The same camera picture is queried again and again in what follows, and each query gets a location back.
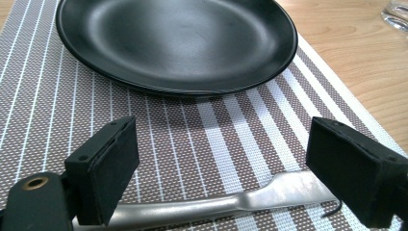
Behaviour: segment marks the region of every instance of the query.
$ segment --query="striped placemat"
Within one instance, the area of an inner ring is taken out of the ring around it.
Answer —
[[[80,64],[56,32],[58,1],[16,0],[0,37],[0,204],[10,187],[64,159],[105,123],[137,118],[140,166],[123,202],[187,200],[249,191],[276,172],[307,169],[312,116],[337,119],[402,149],[299,36],[291,65],[252,90],[209,100],[124,88]],[[261,211],[161,229],[365,230],[336,203]],[[398,229],[395,218],[392,229]]]

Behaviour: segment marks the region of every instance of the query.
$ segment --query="black clamp jaw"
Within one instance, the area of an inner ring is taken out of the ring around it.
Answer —
[[[65,160],[62,175],[38,173],[15,184],[0,230],[67,231],[74,217],[108,225],[138,165],[135,118],[108,123]],[[394,215],[408,223],[408,160],[382,144],[314,117],[306,165],[367,227],[389,227]]]
[[[408,160],[334,120],[314,117],[306,165],[368,228],[408,221]]]
[[[139,165],[135,118],[106,124],[64,165],[62,175],[37,173],[11,188],[2,231],[67,231],[74,217],[107,225]]]

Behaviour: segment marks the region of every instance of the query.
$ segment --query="wooden table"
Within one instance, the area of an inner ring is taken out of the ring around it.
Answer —
[[[387,26],[389,0],[278,0],[302,35],[408,153],[408,35]],[[13,0],[0,1],[3,28]]]

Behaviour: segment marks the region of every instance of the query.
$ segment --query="glass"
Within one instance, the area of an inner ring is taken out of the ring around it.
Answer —
[[[408,0],[390,0],[381,16],[392,27],[408,33]]]

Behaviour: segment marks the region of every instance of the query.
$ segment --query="metal spoon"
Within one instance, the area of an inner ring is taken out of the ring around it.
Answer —
[[[186,201],[119,204],[107,227],[81,226],[76,219],[73,224],[76,231],[134,230],[330,200],[336,197],[313,172],[282,172],[265,187],[251,192]]]

